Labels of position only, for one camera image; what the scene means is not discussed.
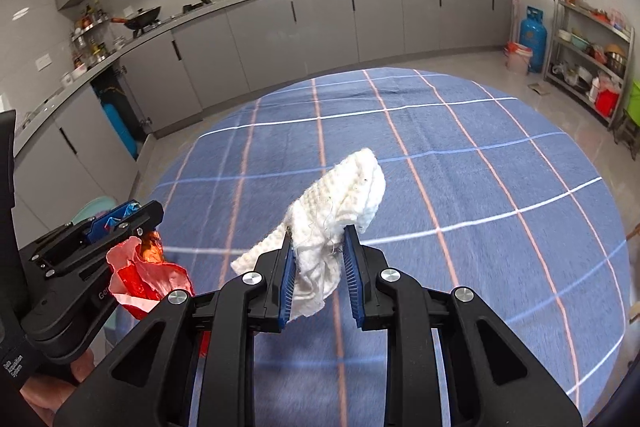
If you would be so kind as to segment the person's left hand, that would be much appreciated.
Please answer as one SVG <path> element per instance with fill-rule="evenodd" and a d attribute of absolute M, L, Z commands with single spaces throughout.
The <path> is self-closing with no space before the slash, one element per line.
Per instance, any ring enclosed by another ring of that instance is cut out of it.
<path fill-rule="evenodd" d="M 76 384 L 52 376 L 36 375 L 26 381 L 20 390 L 21 395 L 44 423 L 52 426 L 55 413 L 95 367 L 94 353 L 88 349 L 76 361 L 70 363 L 70 371 Z"/>

